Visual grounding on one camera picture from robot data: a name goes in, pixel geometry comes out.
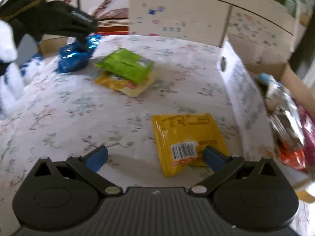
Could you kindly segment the white blue gloved hand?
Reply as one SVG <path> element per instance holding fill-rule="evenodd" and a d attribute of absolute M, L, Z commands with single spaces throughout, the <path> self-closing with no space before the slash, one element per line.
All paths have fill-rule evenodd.
<path fill-rule="evenodd" d="M 33 54 L 22 64 L 18 60 L 18 49 L 13 40 L 11 26 L 1 21 L 1 119 L 9 117 L 17 101 L 23 96 L 25 87 L 41 73 L 45 65 L 41 54 Z"/>

